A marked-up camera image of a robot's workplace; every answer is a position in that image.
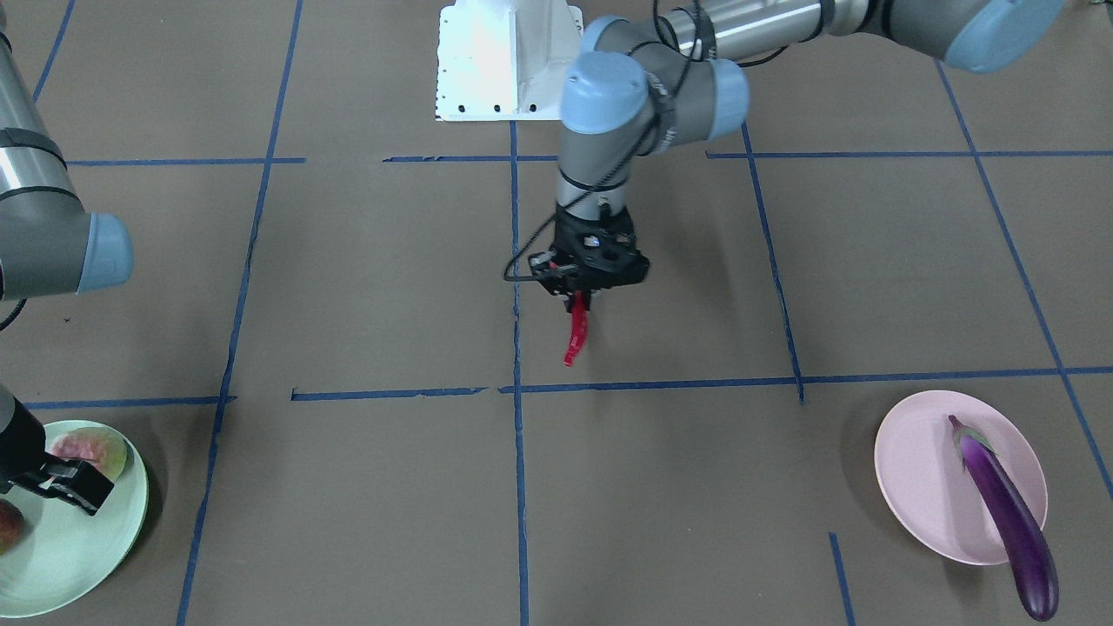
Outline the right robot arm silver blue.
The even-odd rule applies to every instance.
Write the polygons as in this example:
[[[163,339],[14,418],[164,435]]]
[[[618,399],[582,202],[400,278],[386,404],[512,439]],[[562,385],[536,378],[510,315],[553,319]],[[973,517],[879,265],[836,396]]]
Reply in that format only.
[[[124,285],[134,272],[134,246],[124,222],[85,211],[63,151],[50,138],[14,63],[1,47],[1,264],[3,300],[20,303]],[[99,511],[114,480],[89,461],[45,448],[45,426],[9,390],[1,392],[3,492],[18,487]]]

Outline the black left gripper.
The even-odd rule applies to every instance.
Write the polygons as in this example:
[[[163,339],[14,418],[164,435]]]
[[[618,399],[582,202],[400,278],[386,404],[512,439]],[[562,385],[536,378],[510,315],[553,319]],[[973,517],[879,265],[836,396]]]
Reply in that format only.
[[[626,209],[583,219],[556,207],[551,245],[551,293],[570,296],[569,313],[587,316],[592,290],[620,288],[643,282],[650,261],[637,248],[636,224]]]

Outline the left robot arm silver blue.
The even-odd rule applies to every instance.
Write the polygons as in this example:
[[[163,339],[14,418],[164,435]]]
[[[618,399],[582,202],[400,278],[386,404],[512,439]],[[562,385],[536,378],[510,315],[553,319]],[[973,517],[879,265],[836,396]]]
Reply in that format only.
[[[636,23],[588,25],[562,87],[554,238],[531,278],[572,316],[600,290],[642,282],[627,185],[638,157],[743,126],[748,63],[821,36],[868,33],[951,68],[991,74],[1024,56],[1061,1],[691,1]]]

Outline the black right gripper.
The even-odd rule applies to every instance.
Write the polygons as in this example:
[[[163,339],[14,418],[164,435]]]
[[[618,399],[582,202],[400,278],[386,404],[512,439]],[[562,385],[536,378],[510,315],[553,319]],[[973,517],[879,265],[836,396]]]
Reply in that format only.
[[[114,482],[92,463],[45,450],[45,427],[1,389],[1,493],[18,487],[43,499],[72,503],[89,516],[104,507]]]

